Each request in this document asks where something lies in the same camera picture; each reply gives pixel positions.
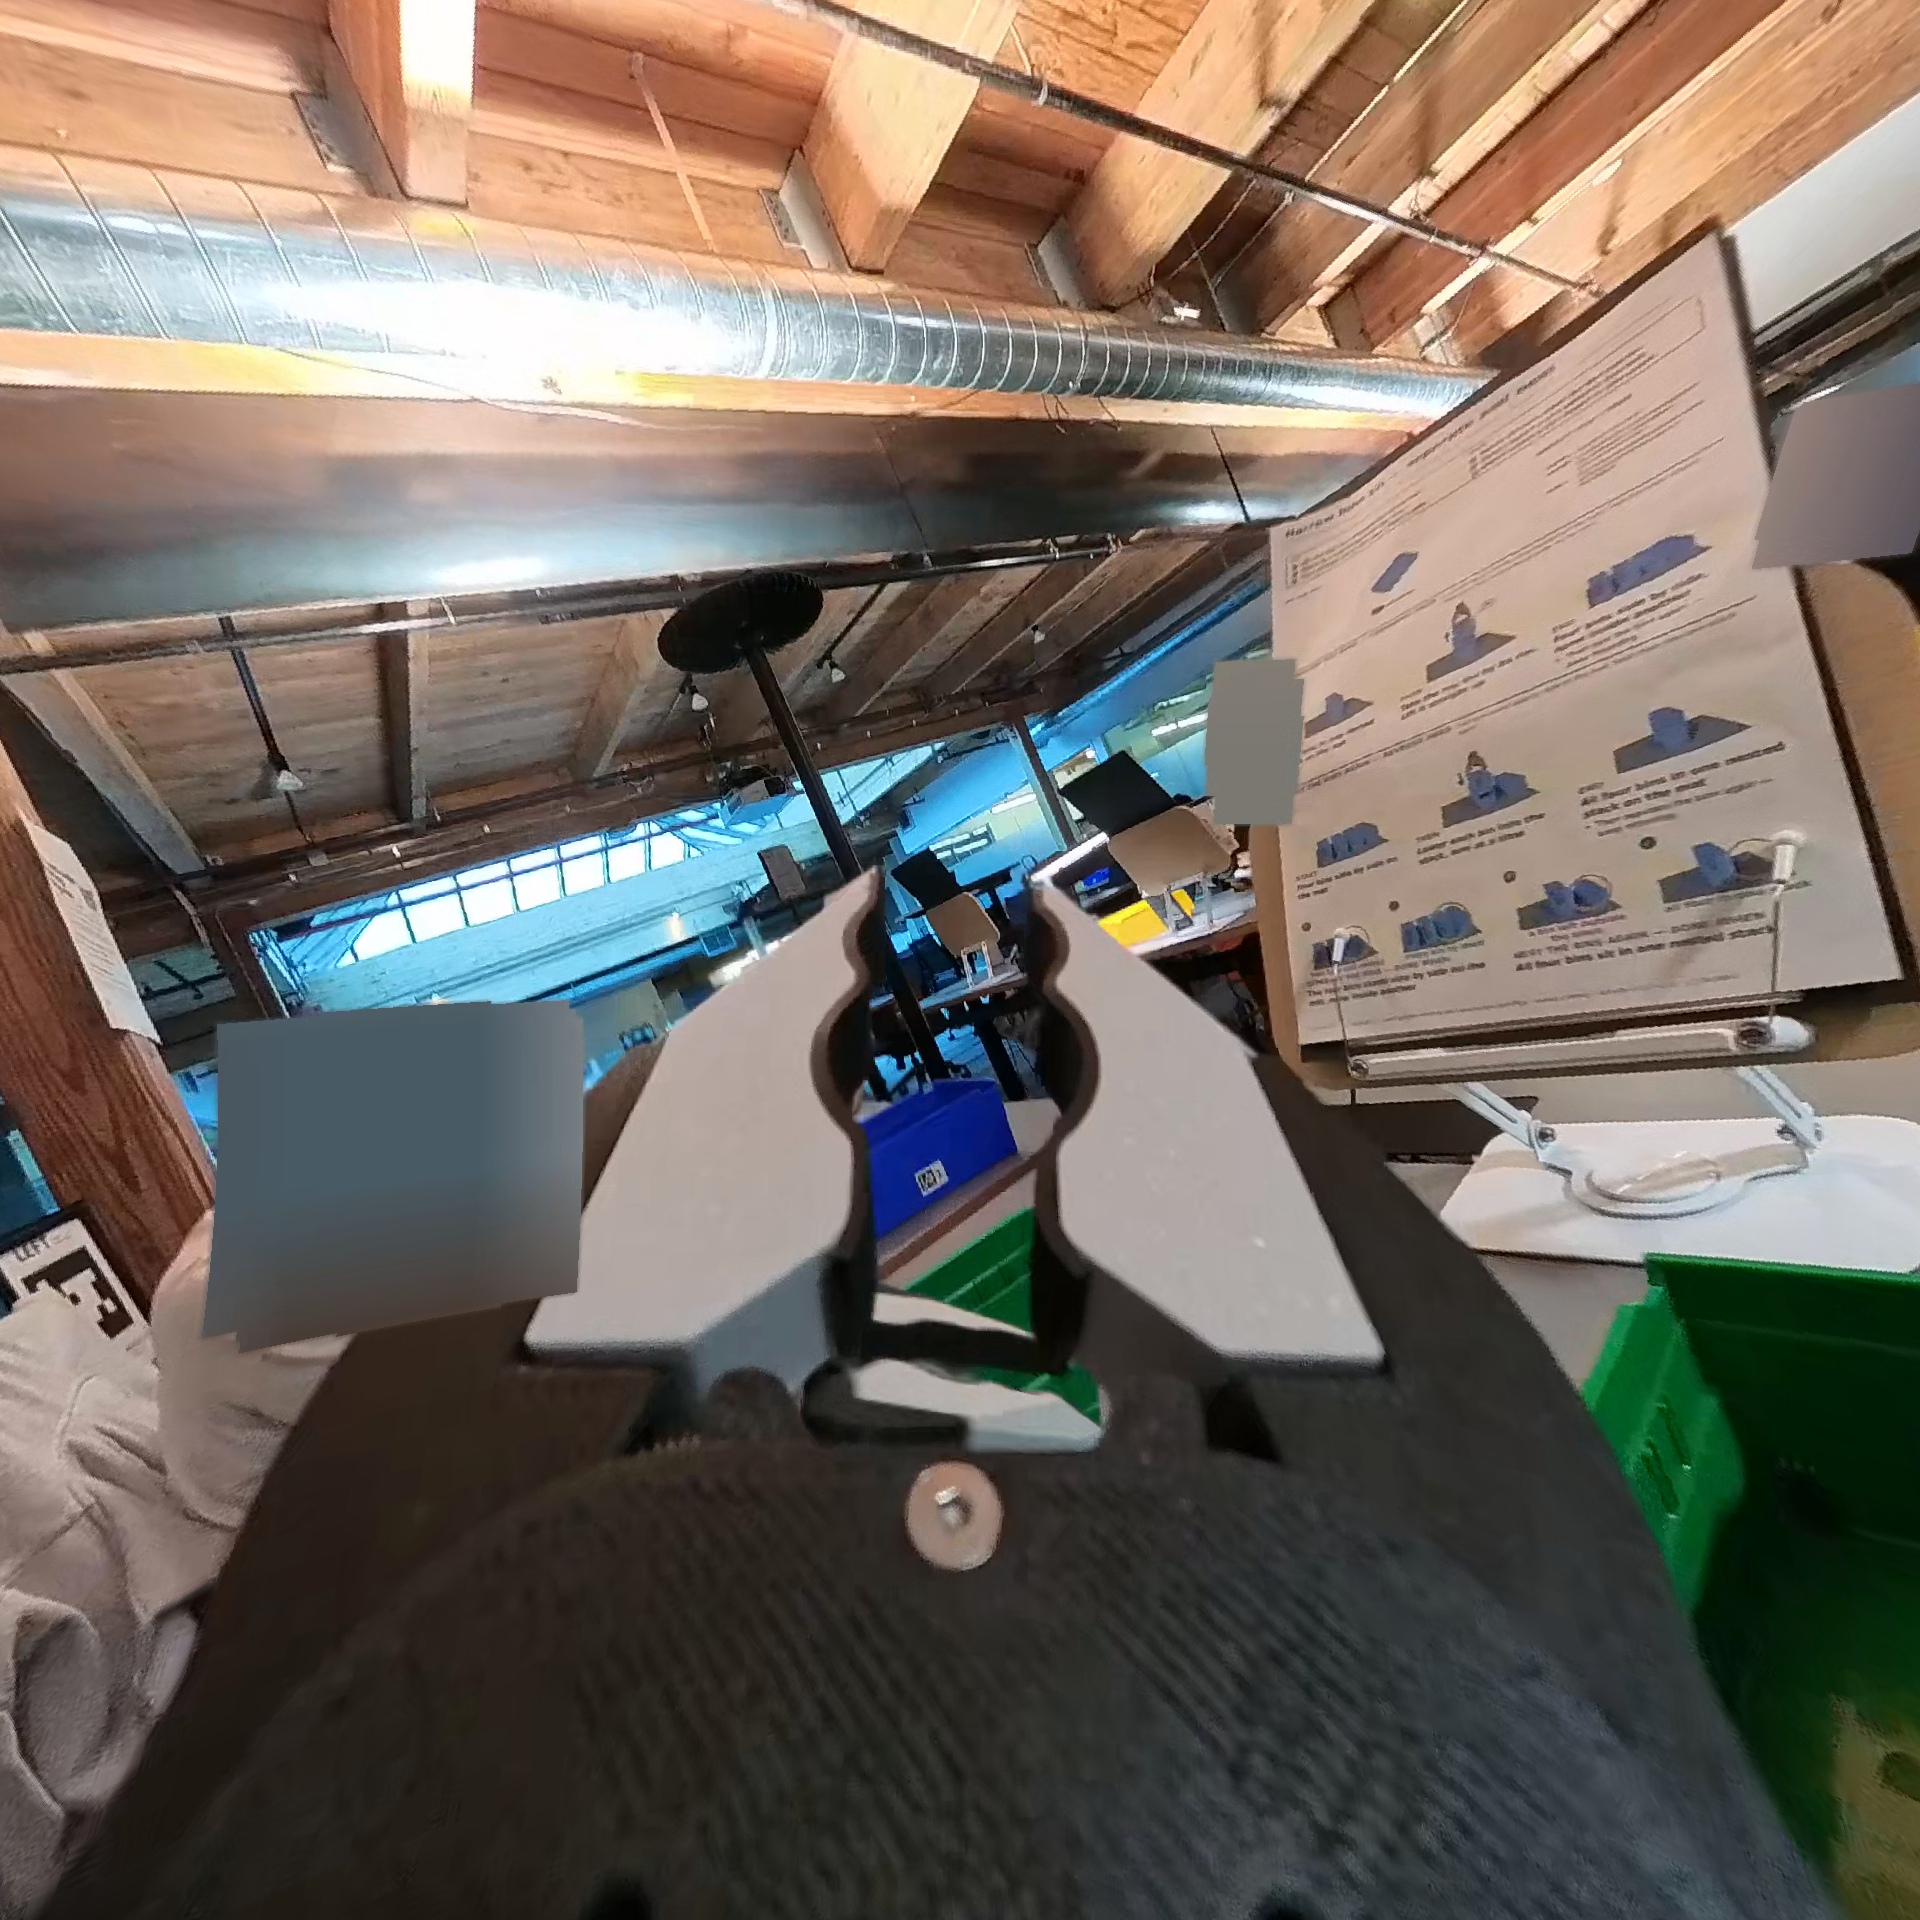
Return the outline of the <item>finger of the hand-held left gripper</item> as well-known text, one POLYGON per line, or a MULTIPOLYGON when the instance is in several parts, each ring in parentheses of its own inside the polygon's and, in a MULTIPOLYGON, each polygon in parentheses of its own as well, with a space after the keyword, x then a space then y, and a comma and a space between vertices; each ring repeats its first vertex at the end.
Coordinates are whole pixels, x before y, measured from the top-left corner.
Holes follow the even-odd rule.
POLYGON ((1084 1454, 1099 1442, 1097 1418, 1052 1390, 948 1377, 908 1360, 857 1368, 854 1401, 960 1425, 973 1454, 1084 1454))
POLYGON ((1032 1335, 1001 1319, 916 1292, 872 1296, 872 1345, 878 1347, 1030 1347, 1032 1335))

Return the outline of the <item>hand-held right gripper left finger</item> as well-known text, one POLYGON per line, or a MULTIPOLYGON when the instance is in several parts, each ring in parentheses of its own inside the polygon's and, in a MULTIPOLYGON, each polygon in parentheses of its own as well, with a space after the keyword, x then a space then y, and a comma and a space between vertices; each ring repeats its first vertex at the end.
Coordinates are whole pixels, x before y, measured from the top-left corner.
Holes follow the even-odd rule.
POLYGON ((831 1270, 870 1226, 854 1091, 879 875, 863 872, 678 1022, 583 1210, 577 1287, 535 1310, 543 1362, 653 1364, 684 1388, 801 1388, 851 1345, 831 1270))

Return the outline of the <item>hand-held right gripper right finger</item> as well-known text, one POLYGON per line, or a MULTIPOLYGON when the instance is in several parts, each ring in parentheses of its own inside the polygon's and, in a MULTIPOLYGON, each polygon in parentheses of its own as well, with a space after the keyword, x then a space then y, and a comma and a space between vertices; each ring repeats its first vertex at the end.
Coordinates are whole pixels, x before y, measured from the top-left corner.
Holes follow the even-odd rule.
POLYGON ((1039 1056, 1030 1332, 1108 1390, 1376 1377, 1384 1345, 1257 1058, 1048 886, 1028 892, 1039 1056))

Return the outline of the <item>green plastic bin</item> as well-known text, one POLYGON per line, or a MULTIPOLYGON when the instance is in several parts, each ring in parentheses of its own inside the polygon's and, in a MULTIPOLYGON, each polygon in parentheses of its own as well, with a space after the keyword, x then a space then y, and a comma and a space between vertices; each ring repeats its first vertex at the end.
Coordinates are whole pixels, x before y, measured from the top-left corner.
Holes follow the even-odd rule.
MULTIPOLYGON (((904 1292, 1028 1338, 1032 1246, 1036 1215, 1028 1207, 1009 1215, 919 1280, 908 1283, 904 1292)), ((957 1369, 955 1379, 968 1385, 1005 1388, 1030 1401, 1059 1401, 1072 1409, 1079 1425, 1093 1427, 1093 1434, 1101 1427, 1097 1384, 1079 1368, 1048 1377, 966 1364, 957 1369)))
POLYGON ((1847 1916, 1917 1916, 1917 1280, 1651 1256, 1582 1398, 1847 1916))

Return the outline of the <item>blue bin with tag sticker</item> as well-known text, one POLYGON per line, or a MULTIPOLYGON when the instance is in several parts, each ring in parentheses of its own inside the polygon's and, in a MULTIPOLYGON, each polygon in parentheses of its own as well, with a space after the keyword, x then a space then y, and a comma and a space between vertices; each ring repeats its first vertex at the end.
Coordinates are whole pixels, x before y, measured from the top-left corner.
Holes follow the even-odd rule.
POLYGON ((857 1122, 868 1146, 876 1236, 932 1207, 948 1188, 1017 1154, 1017 1137, 995 1081, 948 1080, 904 1095, 857 1122))

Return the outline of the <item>black panel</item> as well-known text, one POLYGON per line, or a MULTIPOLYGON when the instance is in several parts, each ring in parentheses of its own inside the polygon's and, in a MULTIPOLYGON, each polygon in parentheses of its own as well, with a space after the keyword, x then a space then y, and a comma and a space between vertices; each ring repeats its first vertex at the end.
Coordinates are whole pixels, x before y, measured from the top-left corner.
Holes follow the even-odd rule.
POLYGON ((1060 785, 1060 796, 1093 833, 1107 838, 1156 820, 1180 804, 1128 753, 1115 753, 1060 785))

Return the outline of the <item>printed instruction poster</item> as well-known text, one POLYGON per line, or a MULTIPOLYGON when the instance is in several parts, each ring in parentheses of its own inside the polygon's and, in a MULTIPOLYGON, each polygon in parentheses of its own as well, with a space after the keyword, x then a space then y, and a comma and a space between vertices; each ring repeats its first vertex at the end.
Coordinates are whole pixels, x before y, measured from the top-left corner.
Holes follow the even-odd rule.
POLYGON ((1911 945, 1771 483, 1718 232, 1270 545, 1302 678, 1301 1043, 1891 991, 1911 945))

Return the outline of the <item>black floor lamp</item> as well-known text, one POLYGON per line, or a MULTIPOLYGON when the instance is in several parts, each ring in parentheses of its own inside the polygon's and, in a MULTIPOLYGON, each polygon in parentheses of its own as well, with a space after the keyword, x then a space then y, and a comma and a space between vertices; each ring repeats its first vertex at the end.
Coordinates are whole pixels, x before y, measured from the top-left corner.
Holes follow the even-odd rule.
POLYGON ((743 574, 688 599, 665 623, 659 652, 695 678, 747 667, 841 879, 857 880, 863 879, 857 852, 772 667, 772 655, 801 641, 822 610, 825 594, 796 569, 743 574))

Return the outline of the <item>white paper notice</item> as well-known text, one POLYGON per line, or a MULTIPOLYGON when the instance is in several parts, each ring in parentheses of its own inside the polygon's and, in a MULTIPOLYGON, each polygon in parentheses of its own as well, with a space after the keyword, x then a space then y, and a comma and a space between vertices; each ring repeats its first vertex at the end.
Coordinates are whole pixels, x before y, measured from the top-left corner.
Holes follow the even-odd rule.
POLYGON ((158 1046, 158 1028, 140 998, 128 961, 112 937, 103 900, 80 855, 36 823, 27 823, 27 838, 103 1019, 112 1031, 158 1046))

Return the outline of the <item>silver ventilation duct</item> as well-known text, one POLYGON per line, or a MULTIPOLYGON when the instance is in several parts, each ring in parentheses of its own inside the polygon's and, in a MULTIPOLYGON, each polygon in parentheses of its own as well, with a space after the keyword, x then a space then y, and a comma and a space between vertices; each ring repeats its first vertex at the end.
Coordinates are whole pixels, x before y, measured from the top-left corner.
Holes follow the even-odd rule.
POLYGON ((1372 416, 1485 375, 4 146, 4 330, 577 390, 719 380, 1372 416))

